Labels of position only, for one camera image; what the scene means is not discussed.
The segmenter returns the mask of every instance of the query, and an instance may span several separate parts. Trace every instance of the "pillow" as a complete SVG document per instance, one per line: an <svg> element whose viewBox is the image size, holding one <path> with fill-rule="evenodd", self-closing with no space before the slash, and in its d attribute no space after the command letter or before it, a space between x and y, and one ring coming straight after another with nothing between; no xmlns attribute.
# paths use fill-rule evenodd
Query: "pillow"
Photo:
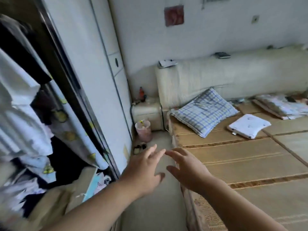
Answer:
<svg viewBox="0 0 308 231"><path fill-rule="evenodd" d="M222 120L238 112L213 88L206 90L183 108L171 110L176 119L192 128L202 138L205 138Z"/></svg>

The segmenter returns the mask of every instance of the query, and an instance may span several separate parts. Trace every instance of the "storage box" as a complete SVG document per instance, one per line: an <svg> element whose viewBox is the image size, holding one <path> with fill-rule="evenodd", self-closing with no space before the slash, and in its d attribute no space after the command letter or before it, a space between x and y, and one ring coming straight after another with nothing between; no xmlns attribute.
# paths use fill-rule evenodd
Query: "storage box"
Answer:
<svg viewBox="0 0 308 231"><path fill-rule="evenodd" d="M134 123L141 120L148 120L151 123L152 131L164 130L164 122L162 115L162 108L159 98L155 99L153 103L139 103L132 106L132 116Z"/></svg>

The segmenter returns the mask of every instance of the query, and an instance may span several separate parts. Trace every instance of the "finger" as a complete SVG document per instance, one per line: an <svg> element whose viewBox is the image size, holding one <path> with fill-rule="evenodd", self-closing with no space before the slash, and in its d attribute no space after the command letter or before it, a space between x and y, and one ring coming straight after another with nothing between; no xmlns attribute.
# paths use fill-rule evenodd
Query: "finger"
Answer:
<svg viewBox="0 0 308 231"><path fill-rule="evenodd" d="M176 162L180 162L183 159L183 155L177 151L166 151L165 154L170 156Z"/></svg>
<svg viewBox="0 0 308 231"><path fill-rule="evenodd" d="M157 144L154 144L153 147L150 147L148 150L145 151L144 156L148 158L157 148Z"/></svg>
<svg viewBox="0 0 308 231"><path fill-rule="evenodd" d="M154 155L152 156L152 158L155 159L156 162L158 163L159 160L162 158L162 156L165 154L165 152L166 152L166 149L160 150L159 152L154 153Z"/></svg>
<svg viewBox="0 0 308 231"><path fill-rule="evenodd" d="M188 154L190 154L189 151L187 151L186 149L180 148L180 147L174 148L172 150L173 151L177 151L181 155L188 155Z"/></svg>
<svg viewBox="0 0 308 231"><path fill-rule="evenodd" d="M159 173L154 177L155 180L155 187L158 186L165 178L165 173Z"/></svg>
<svg viewBox="0 0 308 231"><path fill-rule="evenodd" d="M174 166L168 165L167 170L179 181L180 170Z"/></svg>

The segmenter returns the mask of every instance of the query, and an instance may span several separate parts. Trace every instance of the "trash can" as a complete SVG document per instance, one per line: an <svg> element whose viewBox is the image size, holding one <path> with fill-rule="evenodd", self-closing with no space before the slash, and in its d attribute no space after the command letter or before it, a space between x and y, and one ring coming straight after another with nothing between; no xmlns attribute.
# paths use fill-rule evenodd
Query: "trash can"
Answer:
<svg viewBox="0 0 308 231"><path fill-rule="evenodd" d="M138 121L135 128L141 141L148 143L152 140L151 123L149 121Z"/></svg>

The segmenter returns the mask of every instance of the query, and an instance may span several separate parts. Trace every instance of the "upholstered headboard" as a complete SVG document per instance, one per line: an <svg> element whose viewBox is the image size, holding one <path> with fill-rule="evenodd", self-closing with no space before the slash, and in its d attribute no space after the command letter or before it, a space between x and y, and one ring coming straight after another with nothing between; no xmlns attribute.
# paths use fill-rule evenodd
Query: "upholstered headboard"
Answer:
<svg viewBox="0 0 308 231"><path fill-rule="evenodd" d="M308 88L308 51L302 45L260 49L180 61L156 68L163 109L180 107L209 87L226 100L270 92L305 91Z"/></svg>

